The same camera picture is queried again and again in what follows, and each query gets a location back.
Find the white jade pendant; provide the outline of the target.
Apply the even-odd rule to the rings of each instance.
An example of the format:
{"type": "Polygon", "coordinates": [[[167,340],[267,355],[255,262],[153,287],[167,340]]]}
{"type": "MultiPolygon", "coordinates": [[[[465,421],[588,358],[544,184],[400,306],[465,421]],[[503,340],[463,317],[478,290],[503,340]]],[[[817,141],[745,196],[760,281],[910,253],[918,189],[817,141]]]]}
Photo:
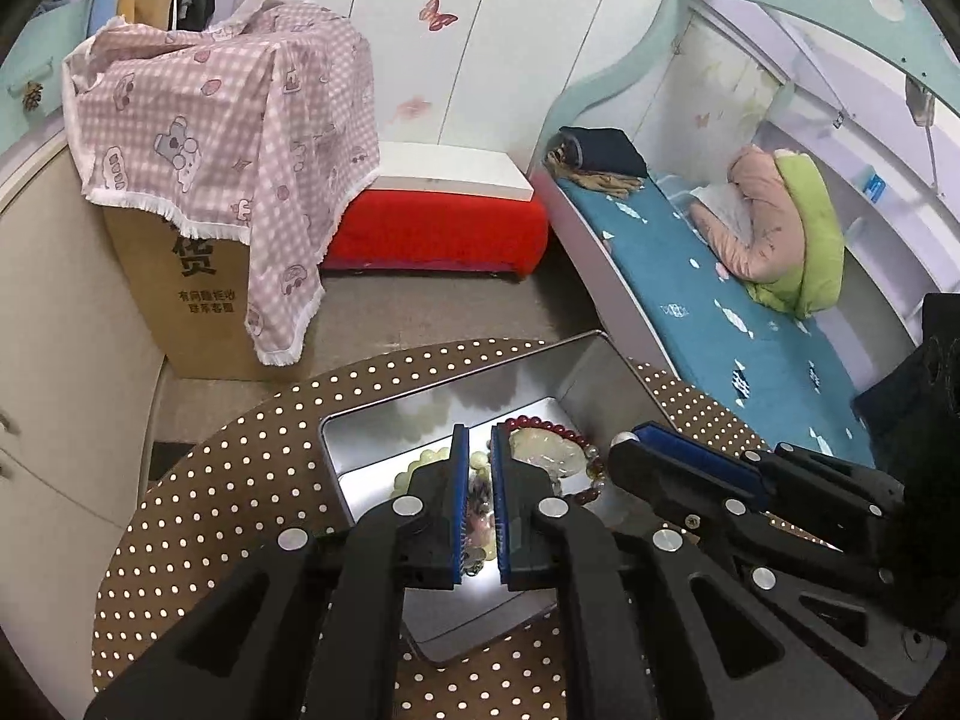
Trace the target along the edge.
{"type": "Polygon", "coordinates": [[[574,440],[542,427],[521,427],[509,436],[511,456],[527,465],[537,466],[551,479],[565,479],[584,472],[586,452],[574,440]]]}

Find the pink charm jewelry cluster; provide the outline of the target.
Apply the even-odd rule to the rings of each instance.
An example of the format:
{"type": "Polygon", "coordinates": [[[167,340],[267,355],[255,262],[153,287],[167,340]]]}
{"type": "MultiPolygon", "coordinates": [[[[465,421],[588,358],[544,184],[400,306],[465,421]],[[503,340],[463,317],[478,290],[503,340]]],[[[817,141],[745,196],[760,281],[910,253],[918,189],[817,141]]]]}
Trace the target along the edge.
{"type": "Polygon", "coordinates": [[[467,530],[462,550],[462,572],[473,577],[487,562],[495,559],[496,532],[490,472],[473,468],[467,489],[467,530]]]}

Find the blue patterned bed mattress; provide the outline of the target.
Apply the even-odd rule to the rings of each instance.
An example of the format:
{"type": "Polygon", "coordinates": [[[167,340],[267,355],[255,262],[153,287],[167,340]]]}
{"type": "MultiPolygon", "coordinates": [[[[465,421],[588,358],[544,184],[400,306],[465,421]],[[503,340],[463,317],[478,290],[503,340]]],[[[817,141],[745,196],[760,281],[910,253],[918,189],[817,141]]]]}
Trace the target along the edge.
{"type": "Polygon", "coordinates": [[[560,188],[607,245],[683,382],[766,444],[874,463],[851,408],[856,390],[827,335],[750,298],[686,216],[690,193],[671,199],[652,182],[624,199],[569,181],[560,188]]]}

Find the green pillow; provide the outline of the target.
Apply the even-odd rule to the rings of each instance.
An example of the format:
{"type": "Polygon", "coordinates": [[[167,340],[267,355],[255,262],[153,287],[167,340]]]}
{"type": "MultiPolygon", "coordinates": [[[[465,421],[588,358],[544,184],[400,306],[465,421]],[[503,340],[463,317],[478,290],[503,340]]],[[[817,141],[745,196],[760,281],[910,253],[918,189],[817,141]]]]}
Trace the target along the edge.
{"type": "Polygon", "coordinates": [[[838,302],[846,241],[827,184],[811,156],[777,149],[775,164],[804,229],[802,278],[791,312],[807,319],[838,302]]]}

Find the brown polka dot tablecloth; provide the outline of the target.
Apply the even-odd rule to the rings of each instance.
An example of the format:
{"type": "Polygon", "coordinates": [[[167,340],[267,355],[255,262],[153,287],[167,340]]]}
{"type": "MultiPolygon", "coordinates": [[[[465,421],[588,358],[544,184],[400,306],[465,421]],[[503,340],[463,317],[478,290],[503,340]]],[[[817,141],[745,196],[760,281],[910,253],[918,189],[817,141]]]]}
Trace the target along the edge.
{"type": "MultiPolygon", "coordinates": [[[[540,349],[480,338],[402,349],[285,385],[150,481],[98,590],[91,681],[104,691],[256,546],[299,525],[347,525],[340,484],[320,455],[324,418],[418,385],[441,383],[540,349]]],[[[560,624],[547,616],[448,667],[405,650],[394,710],[402,718],[562,718],[560,624]]]]}

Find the dark metal tin box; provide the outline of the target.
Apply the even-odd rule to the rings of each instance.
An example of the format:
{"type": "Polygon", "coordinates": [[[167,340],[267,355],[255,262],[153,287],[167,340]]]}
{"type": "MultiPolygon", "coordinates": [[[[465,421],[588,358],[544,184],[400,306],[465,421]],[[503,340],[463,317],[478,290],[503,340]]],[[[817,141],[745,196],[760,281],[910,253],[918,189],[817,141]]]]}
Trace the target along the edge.
{"type": "MultiPolygon", "coordinates": [[[[352,520],[405,494],[416,468],[448,458],[455,429],[466,433],[470,471],[490,471],[491,431],[508,419],[540,418],[569,429],[596,458],[628,429],[667,421],[649,380],[599,332],[547,346],[508,341],[485,351],[467,344],[436,351],[433,359],[448,371],[443,382],[428,382],[427,365],[416,362],[404,377],[409,390],[320,423],[320,447],[352,520]]],[[[407,593],[402,621],[413,650],[446,665],[553,605],[550,590],[506,589],[495,559],[473,577],[464,574],[450,592],[407,593]]]]}

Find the pink blanket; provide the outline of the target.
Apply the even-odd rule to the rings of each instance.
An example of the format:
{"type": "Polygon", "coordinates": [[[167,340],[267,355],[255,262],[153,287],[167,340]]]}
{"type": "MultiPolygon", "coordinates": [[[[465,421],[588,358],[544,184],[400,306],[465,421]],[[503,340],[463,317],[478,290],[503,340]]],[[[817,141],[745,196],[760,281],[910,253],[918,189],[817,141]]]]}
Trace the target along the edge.
{"type": "Polygon", "coordinates": [[[755,145],[741,149],[727,185],[737,190],[737,203],[726,208],[750,224],[750,234],[739,236],[711,205],[695,199],[688,218],[709,249],[742,281],[768,284],[795,275],[804,265],[804,227],[775,156],[755,145]]]}

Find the beige cabinet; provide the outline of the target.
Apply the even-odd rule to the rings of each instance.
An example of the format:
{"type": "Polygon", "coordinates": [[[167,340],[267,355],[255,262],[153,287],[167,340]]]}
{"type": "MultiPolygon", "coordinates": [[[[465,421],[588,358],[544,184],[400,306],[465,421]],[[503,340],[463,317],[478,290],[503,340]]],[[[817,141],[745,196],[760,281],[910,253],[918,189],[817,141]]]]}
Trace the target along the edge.
{"type": "Polygon", "coordinates": [[[82,710],[99,582],[132,517],[160,351],[65,138],[2,185],[2,629],[82,710]]]}

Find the dark folded clothes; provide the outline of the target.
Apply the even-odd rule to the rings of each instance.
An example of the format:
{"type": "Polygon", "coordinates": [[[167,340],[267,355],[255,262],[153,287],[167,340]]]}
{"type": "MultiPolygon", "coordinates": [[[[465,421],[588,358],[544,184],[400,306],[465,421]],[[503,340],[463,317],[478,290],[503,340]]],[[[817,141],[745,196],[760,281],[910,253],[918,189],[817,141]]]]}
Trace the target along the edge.
{"type": "Polygon", "coordinates": [[[649,176],[643,156],[618,128],[562,127],[558,135],[563,161],[569,167],[638,179],[649,176]]]}

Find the brown cardboard box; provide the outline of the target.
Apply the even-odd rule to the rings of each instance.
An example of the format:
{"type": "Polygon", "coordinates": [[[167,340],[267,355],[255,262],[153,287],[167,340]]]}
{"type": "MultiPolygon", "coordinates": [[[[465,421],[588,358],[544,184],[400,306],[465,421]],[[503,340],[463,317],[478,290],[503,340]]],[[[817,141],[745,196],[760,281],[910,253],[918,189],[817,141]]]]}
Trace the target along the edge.
{"type": "Polygon", "coordinates": [[[244,245],[201,241],[148,211],[108,208],[104,222],[149,333],[183,379],[286,382],[308,363],[265,366],[244,327],[244,245]]]}

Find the red ottoman with white top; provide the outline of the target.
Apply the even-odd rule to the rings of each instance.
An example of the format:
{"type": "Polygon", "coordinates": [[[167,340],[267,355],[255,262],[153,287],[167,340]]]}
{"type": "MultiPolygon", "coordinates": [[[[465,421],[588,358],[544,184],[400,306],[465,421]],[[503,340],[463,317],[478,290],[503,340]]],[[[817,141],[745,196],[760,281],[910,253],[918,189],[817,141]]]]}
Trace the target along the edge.
{"type": "Polygon", "coordinates": [[[550,221],[501,151],[384,142],[381,166],[345,211],[325,271],[462,271],[525,278],[550,221]]]}

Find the white wardrobe doors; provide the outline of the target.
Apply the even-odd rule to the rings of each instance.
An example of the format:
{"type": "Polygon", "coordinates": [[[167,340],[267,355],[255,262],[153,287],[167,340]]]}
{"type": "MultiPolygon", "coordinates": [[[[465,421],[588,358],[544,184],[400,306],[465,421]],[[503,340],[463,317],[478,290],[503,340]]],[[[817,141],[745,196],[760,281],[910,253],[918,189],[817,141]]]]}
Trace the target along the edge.
{"type": "MultiPolygon", "coordinates": [[[[313,0],[371,44],[389,142],[506,151],[527,164],[550,106],[621,59],[661,0],[313,0]]],[[[236,0],[217,0],[218,18],[236,0]]]]}

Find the pink checkered cloth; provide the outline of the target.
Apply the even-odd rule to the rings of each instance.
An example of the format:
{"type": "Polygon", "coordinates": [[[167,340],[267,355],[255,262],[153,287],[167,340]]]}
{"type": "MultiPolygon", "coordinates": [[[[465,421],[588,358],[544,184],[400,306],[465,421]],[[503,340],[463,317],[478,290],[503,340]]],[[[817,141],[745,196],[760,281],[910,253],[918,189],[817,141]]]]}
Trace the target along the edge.
{"type": "Polygon", "coordinates": [[[293,366],[348,205],[379,174],[373,57],[311,0],[242,0],[205,31],[114,16],[62,62],[85,199],[244,245],[257,359],[293,366]]]}

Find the teal drawer unit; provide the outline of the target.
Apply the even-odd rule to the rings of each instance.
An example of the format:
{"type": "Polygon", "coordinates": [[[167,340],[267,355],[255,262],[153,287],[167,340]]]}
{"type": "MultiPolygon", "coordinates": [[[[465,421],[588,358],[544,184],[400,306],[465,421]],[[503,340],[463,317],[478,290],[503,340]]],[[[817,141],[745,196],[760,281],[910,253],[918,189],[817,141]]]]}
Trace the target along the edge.
{"type": "Polygon", "coordinates": [[[62,105],[65,55],[88,34],[89,0],[64,0],[26,23],[2,64],[2,149],[62,105]]]}

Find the teal bunk bed frame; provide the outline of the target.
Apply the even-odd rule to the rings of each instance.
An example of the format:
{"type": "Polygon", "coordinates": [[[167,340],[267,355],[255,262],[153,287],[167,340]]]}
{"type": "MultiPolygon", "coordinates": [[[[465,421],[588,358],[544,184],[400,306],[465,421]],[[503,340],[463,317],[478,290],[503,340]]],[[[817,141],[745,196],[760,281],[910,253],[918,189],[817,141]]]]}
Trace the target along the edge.
{"type": "MultiPolygon", "coordinates": [[[[921,0],[743,0],[782,11],[838,34],[893,65],[931,90],[950,109],[958,107],[958,64],[947,31],[921,0]]],[[[625,93],[669,54],[688,20],[692,0],[661,0],[651,26],[618,62],[569,85],[545,115],[534,156],[538,166],[556,130],[591,107],[625,93]]]]}

